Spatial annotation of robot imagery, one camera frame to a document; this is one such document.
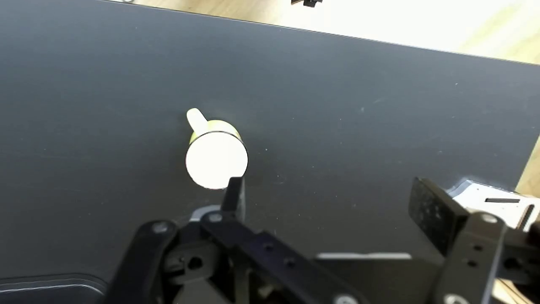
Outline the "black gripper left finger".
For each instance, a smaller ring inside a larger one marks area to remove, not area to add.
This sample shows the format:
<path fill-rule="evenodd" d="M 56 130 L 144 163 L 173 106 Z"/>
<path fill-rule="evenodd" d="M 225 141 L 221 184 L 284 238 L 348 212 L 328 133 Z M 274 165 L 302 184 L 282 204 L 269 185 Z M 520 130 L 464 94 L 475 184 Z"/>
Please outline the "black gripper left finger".
<path fill-rule="evenodd" d="M 228 261 L 235 304 L 362 304 L 362 293 L 267 231 L 243 223 L 245 182 L 232 177 L 221 209 L 201 219 Z"/>

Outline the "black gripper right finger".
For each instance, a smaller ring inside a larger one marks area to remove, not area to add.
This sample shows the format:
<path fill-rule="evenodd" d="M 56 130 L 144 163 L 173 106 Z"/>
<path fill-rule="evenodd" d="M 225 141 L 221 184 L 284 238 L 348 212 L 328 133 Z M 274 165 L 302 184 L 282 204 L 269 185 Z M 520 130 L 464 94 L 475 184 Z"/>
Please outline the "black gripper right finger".
<path fill-rule="evenodd" d="M 429 179 L 414 180 L 409 214 L 444 256 L 431 304 L 490 304 L 505 223 L 490 212 L 470 212 Z"/>

